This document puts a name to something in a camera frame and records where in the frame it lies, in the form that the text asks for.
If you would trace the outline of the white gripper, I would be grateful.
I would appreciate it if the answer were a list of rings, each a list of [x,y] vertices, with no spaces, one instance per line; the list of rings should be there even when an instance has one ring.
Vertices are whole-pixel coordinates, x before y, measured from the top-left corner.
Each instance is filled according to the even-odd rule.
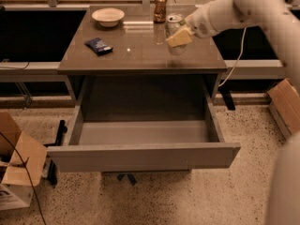
[[[215,0],[200,5],[186,17],[187,27],[180,28],[166,39],[174,48],[189,44],[193,33],[198,38],[210,38],[228,29],[240,29],[247,26],[246,16],[237,8],[234,0]]]

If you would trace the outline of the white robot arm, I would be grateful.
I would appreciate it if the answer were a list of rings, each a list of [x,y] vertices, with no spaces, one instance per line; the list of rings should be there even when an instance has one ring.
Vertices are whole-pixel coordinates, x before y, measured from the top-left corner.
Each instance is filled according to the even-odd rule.
[[[300,89],[300,22],[285,0],[215,0],[199,6],[168,36],[171,47],[186,45],[194,36],[210,38],[234,28],[259,26],[285,75]],[[277,155],[266,225],[300,225],[300,132],[286,141]]]

